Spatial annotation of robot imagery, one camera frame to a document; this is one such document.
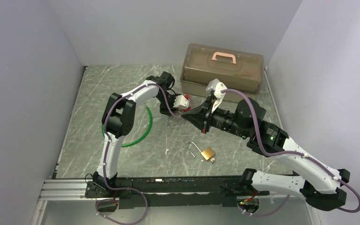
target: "marble table surface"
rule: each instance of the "marble table surface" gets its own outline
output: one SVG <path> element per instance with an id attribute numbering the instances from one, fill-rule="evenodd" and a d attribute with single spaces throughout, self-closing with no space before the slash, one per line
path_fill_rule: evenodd
<path id="1" fill-rule="evenodd" d="M 123 93 L 141 84 L 146 77 L 159 76 L 163 71 L 172 74 L 176 83 L 174 90 L 181 92 L 179 77 L 181 66 L 177 65 L 113 65 L 86 68 L 78 99 L 75 104 L 63 152 L 59 159 L 57 178 L 83 178 L 94 173 L 99 164 L 104 138 L 101 118 L 110 94 Z M 198 106 L 203 97 L 192 96 L 192 105 Z M 267 84 L 256 99 L 267 110 L 265 120 L 278 125 L 273 100 Z M 247 140 L 211 128 L 207 134 L 185 120 L 159 113 L 159 101 L 147 102 L 153 115 L 149 135 L 139 144 L 122 148 L 118 162 L 118 177 L 152 176 L 215 176 L 241 175 L 245 168 L 268 173 L 291 174 L 290 168 L 251 151 Z M 236 103 L 223 102 L 220 108 L 234 112 Z M 144 107 L 136 109 L 135 123 L 124 143 L 138 139 L 148 126 L 148 114 Z M 195 142 L 202 150 L 211 147 L 215 163 L 203 160 L 197 150 L 195 158 L 186 144 Z"/>

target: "green ring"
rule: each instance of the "green ring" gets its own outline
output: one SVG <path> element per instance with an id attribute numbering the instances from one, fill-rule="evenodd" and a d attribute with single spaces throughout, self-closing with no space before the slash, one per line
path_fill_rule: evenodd
<path id="1" fill-rule="evenodd" d="M 148 124 L 147 130 L 144 132 L 144 134 L 139 139 L 137 139 L 137 140 L 135 140 L 134 142 L 131 142 L 131 143 L 122 144 L 122 147 L 129 147 L 129 146 L 132 146 L 132 145 L 135 145 L 135 144 L 141 142 L 148 135 L 148 133 L 151 131 L 151 128 L 152 128 L 152 113 L 151 113 L 151 110 L 150 110 L 149 107 L 146 106 L 145 109 L 147 109 L 148 116 L 150 118 L 150 123 Z M 104 124 L 101 125 L 101 132 L 103 133 L 103 137 L 104 137 Z"/>

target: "plastic box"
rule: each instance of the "plastic box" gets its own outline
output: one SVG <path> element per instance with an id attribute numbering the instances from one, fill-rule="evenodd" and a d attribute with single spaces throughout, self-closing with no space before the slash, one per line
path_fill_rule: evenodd
<path id="1" fill-rule="evenodd" d="M 183 92 L 207 96 L 206 85 L 219 79 L 228 88 L 237 89 L 256 98 L 264 80 L 264 57 L 205 45 L 190 44 L 184 59 L 180 83 Z M 225 100 L 238 102 L 236 94 Z"/>

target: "toolbox handle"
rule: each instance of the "toolbox handle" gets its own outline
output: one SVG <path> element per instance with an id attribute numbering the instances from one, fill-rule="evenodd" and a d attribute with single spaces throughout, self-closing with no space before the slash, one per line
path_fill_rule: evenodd
<path id="1" fill-rule="evenodd" d="M 223 57 L 232 58 L 232 63 L 237 64 L 237 61 L 235 59 L 235 55 L 233 55 L 233 54 L 228 54 L 228 53 L 224 53 L 224 52 L 215 52 L 213 54 L 212 60 L 217 60 L 216 56 L 223 56 Z"/>

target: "white wall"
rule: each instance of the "white wall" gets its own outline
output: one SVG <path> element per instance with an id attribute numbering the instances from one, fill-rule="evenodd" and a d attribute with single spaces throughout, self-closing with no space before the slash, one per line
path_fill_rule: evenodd
<path id="1" fill-rule="evenodd" d="M 46 0 L 0 0 L 0 225 L 30 224 L 82 71 Z"/>
<path id="2" fill-rule="evenodd" d="M 323 162 L 348 169 L 360 193 L 360 1 L 304 0 L 268 76 L 286 131 Z M 360 213 L 321 216 L 360 224 Z"/>
<path id="3" fill-rule="evenodd" d="M 182 64 L 190 43 L 264 55 L 301 0 L 49 0 L 84 65 Z"/>

